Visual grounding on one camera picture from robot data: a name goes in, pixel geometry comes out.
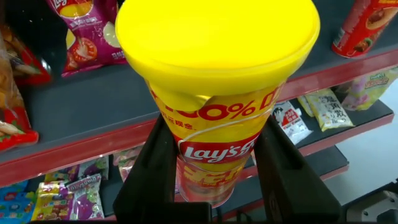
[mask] product label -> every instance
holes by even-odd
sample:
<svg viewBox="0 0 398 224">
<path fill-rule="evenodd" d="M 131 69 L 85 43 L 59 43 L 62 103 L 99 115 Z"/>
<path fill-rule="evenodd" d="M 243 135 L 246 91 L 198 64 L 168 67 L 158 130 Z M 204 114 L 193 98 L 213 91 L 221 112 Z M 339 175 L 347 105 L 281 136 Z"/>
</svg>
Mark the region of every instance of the product label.
<svg viewBox="0 0 398 224">
<path fill-rule="evenodd" d="M 174 134 L 182 159 L 203 170 L 226 172 L 248 158 L 280 89 L 274 86 L 240 95 L 214 96 L 197 111 L 174 110 L 151 88 L 150 92 Z"/>
<path fill-rule="evenodd" d="M 344 57 L 365 54 L 397 12 L 397 1 L 355 1 L 332 49 Z"/>
</svg>

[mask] floor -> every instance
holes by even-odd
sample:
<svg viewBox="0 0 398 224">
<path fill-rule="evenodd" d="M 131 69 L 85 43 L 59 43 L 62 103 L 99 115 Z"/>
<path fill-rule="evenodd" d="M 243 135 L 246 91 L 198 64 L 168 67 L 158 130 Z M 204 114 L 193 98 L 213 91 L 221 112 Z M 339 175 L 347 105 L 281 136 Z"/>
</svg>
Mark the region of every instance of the floor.
<svg viewBox="0 0 398 224">
<path fill-rule="evenodd" d="M 383 94 L 381 101 L 398 114 L 398 81 Z M 398 179 L 398 115 L 391 124 L 349 138 L 337 147 L 349 161 L 347 172 L 325 181 L 344 205 Z M 264 208 L 248 212 L 253 221 L 265 220 Z"/>
</svg>

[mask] snack package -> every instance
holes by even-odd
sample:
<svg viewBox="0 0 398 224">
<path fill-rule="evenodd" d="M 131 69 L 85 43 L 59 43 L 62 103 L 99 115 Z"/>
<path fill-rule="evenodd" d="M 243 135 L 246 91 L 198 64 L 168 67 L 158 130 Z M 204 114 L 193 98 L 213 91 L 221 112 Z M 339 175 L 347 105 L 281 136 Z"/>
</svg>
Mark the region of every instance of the snack package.
<svg viewBox="0 0 398 224">
<path fill-rule="evenodd" d="M 32 218 L 35 193 L 18 193 L 16 197 L 0 200 L 0 223 L 25 224 Z"/>
<path fill-rule="evenodd" d="M 120 172 L 120 176 L 122 177 L 123 182 L 126 180 L 127 176 L 130 173 L 131 168 L 133 167 L 135 163 L 135 160 L 133 159 L 127 159 L 124 161 L 120 161 L 119 162 L 119 172 Z"/>
<path fill-rule="evenodd" d="M 89 220 L 104 218 L 100 193 L 101 174 L 85 177 L 67 188 L 73 193 L 72 212 L 70 220 Z"/>
<path fill-rule="evenodd" d="M 312 133 L 289 101 L 275 104 L 272 117 L 295 145 Z"/>
<path fill-rule="evenodd" d="M 94 174 L 101 174 L 103 180 L 108 179 L 109 156 L 92 159 L 79 165 L 78 178 Z"/>
<path fill-rule="evenodd" d="M 0 24 L 0 30 L 17 85 L 48 83 L 52 79 L 49 74 L 50 66 L 42 58 L 38 59 L 15 36 L 9 26 Z"/>
<path fill-rule="evenodd" d="M 311 117 L 313 118 L 313 112 L 311 110 L 310 104 L 308 103 L 307 99 L 305 98 L 305 96 L 299 96 L 297 97 L 298 102 L 300 103 L 300 105 L 304 108 L 305 112 Z"/>
<path fill-rule="evenodd" d="M 305 95 L 322 131 L 354 126 L 346 111 L 330 89 Z"/>
<path fill-rule="evenodd" d="M 63 77 L 126 62 L 114 30 L 117 0 L 46 1 L 68 26 Z"/>
<path fill-rule="evenodd" d="M 12 67 L 0 32 L 0 151 L 35 144 L 39 134 L 30 128 L 24 100 L 12 77 Z"/>
<path fill-rule="evenodd" d="M 48 173 L 44 176 L 44 182 L 64 180 L 65 182 L 74 181 L 77 178 L 79 165 L 74 165 L 55 172 Z"/>
<path fill-rule="evenodd" d="M 32 221 L 69 220 L 72 205 L 73 193 L 68 191 L 64 181 L 40 183 Z"/>
<path fill-rule="evenodd" d="M 109 157 L 99 157 L 97 159 L 84 162 L 82 164 L 74 165 L 51 172 L 45 175 L 44 181 L 64 180 L 65 182 L 76 181 L 78 178 L 86 177 L 88 175 L 101 174 L 103 180 L 108 179 L 109 174 Z"/>
<path fill-rule="evenodd" d="M 360 77 L 351 82 L 348 95 L 341 105 L 346 110 L 367 110 L 398 77 L 398 67 Z"/>
<path fill-rule="evenodd" d="M 117 152 L 113 154 L 113 165 L 117 166 L 120 161 L 126 160 L 126 159 L 132 159 L 136 156 L 139 155 L 141 152 L 142 147 L 144 146 L 145 143 L 142 143 L 139 146 L 136 146 L 132 149 L 128 149 L 125 151 Z"/>
</svg>

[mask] colorful packaging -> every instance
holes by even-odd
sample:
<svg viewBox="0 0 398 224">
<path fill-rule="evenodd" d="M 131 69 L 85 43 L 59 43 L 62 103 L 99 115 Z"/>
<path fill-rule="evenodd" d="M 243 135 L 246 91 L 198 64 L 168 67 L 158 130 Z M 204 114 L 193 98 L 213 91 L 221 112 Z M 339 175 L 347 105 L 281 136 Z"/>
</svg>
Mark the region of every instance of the colorful packaging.
<svg viewBox="0 0 398 224">
<path fill-rule="evenodd" d="M 118 13 L 119 43 L 175 138 L 189 202 L 228 199 L 282 85 L 318 37 L 311 0 L 251 3 L 127 0 Z"/>
<path fill-rule="evenodd" d="M 312 133 L 289 101 L 275 104 L 272 117 L 295 145 Z"/>
<path fill-rule="evenodd" d="M 73 193 L 70 220 L 90 220 L 104 218 L 100 199 L 101 174 L 85 177 L 67 188 Z"/>
<path fill-rule="evenodd" d="M 355 0 L 331 49 L 348 58 L 366 54 L 397 12 L 396 0 Z"/>
<path fill-rule="evenodd" d="M 67 77 L 103 65 L 125 63 L 114 31 L 117 0 L 46 0 L 67 24 Z"/>
<path fill-rule="evenodd" d="M 0 31 L 0 151 L 35 144 L 39 134 L 30 128 L 24 100 L 12 76 L 12 67 Z"/>
<path fill-rule="evenodd" d="M 330 89 L 305 95 L 322 131 L 354 126 L 346 111 Z"/>
<path fill-rule="evenodd" d="M 63 181 L 40 183 L 32 221 L 69 220 L 72 205 L 73 193 L 68 191 Z"/>
<path fill-rule="evenodd" d="M 0 200 L 0 223 L 29 223 L 35 206 L 35 193 L 18 193 L 16 197 Z"/>
<path fill-rule="evenodd" d="M 37 85 L 48 83 L 52 77 L 50 66 L 42 58 L 37 58 L 9 26 L 0 25 L 0 31 L 10 59 L 12 74 L 17 85 Z"/>
<path fill-rule="evenodd" d="M 65 182 L 74 181 L 77 178 L 79 165 L 74 165 L 55 172 L 48 173 L 44 176 L 44 182 L 64 180 Z"/>
<path fill-rule="evenodd" d="M 305 98 L 305 96 L 299 96 L 297 97 L 298 102 L 300 103 L 300 105 L 304 108 L 305 112 L 311 117 L 313 118 L 313 112 L 311 110 L 310 104 L 308 103 L 307 99 Z"/>
<path fill-rule="evenodd" d="M 65 182 L 76 181 L 78 178 L 86 177 L 94 174 L 101 174 L 103 180 L 108 179 L 109 174 L 109 157 L 99 157 L 97 159 L 84 162 L 82 164 L 74 165 L 51 172 L 45 175 L 44 181 L 64 180 Z"/>
<path fill-rule="evenodd" d="M 101 174 L 103 180 L 108 179 L 109 156 L 92 159 L 79 165 L 78 178 L 94 174 Z"/>
<path fill-rule="evenodd" d="M 351 83 L 348 95 L 341 105 L 346 110 L 367 110 L 397 77 L 398 67 L 357 78 Z"/>
<path fill-rule="evenodd" d="M 133 159 L 138 156 L 144 144 L 145 143 L 142 143 L 140 146 L 113 154 L 113 165 L 117 166 L 120 161 Z"/>
</svg>

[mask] packaged snack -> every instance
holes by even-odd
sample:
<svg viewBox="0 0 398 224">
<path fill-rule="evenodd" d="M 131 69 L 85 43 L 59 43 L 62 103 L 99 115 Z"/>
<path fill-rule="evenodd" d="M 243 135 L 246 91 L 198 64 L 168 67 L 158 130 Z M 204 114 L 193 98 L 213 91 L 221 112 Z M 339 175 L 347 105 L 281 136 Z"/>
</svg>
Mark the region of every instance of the packaged snack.
<svg viewBox="0 0 398 224">
<path fill-rule="evenodd" d="M 98 192 L 100 183 L 101 174 L 95 174 L 68 184 L 68 190 L 73 193 L 70 220 L 104 218 L 100 193 Z"/>
<path fill-rule="evenodd" d="M 64 181 L 40 183 L 32 221 L 69 220 L 72 205 L 73 193 L 68 191 Z"/>
<path fill-rule="evenodd" d="M 289 101 L 275 104 L 272 117 L 293 144 L 299 143 L 312 133 Z"/>
<path fill-rule="evenodd" d="M 0 151 L 35 144 L 39 134 L 30 128 L 24 101 L 12 77 L 9 56 L 0 31 Z"/>
<path fill-rule="evenodd" d="M 354 126 L 346 111 L 330 89 L 305 95 L 322 131 Z"/>
<path fill-rule="evenodd" d="M 103 180 L 108 179 L 109 156 L 99 157 L 79 165 L 78 178 L 94 174 L 101 174 Z"/>
<path fill-rule="evenodd" d="M 67 24 L 67 77 L 103 65 L 125 63 L 114 30 L 117 0 L 46 0 Z"/>
<path fill-rule="evenodd" d="M 113 154 L 113 165 L 117 166 L 120 161 L 126 160 L 126 159 L 132 159 L 136 156 L 139 155 L 141 152 L 142 147 L 144 146 L 145 143 L 142 143 L 139 146 L 136 146 L 132 149 L 128 149 L 125 151 L 117 152 Z"/>
<path fill-rule="evenodd" d="M 122 177 L 123 182 L 126 180 L 127 176 L 130 173 L 131 168 L 133 167 L 135 163 L 135 160 L 133 159 L 127 159 L 124 161 L 119 162 L 119 171 L 120 171 L 120 176 Z"/>
<path fill-rule="evenodd" d="M 307 99 L 305 98 L 305 96 L 299 96 L 297 97 L 298 102 L 300 103 L 300 105 L 304 108 L 305 112 L 311 117 L 313 118 L 313 112 L 311 110 L 310 104 L 308 103 Z"/>
<path fill-rule="evenodd" d="M 351 82 L 348 95 L 341 105 L 346 110 L 367 110 L 398 77 L 398 67 L 360 77 Z"/>
<path fill-rule="evenodd" d="M 18 197 L 0 200 L 0 223 L 25 224 L 32 218 L 34 193 L 19 193 Z"/>
<path fill-rule="evenodd" d="M 65 169 L 51 172 L 45 175 L 44 181 L 64 180 L 65 182 L 76 181 L 77 178 L 89 175 L 101 174 L 104 180 L 108 179 L 109 157 L 99 157 L 97 159 L 74 165 Z"/>
<path fill-rule="evenodd" d="M 79 165 L 74 165 L 45 175 L 44 182 L 64 180 L 65 182 L 75 181 L 79 171 Z"/>
<path fill-rule="evenodd" d="M 42 58 L 37 58 L 15 36 L 9 26 L 0 24 L 0 30 L 17 85 L 48 83 L 52 79 L 49 74 L 50 66 Z"/>
<path fill-rule="evenodd" d="M 356 0 L 332 50 L 343 57 L 366 54 L 398 12 L 398 1 Z"/>
</svg>

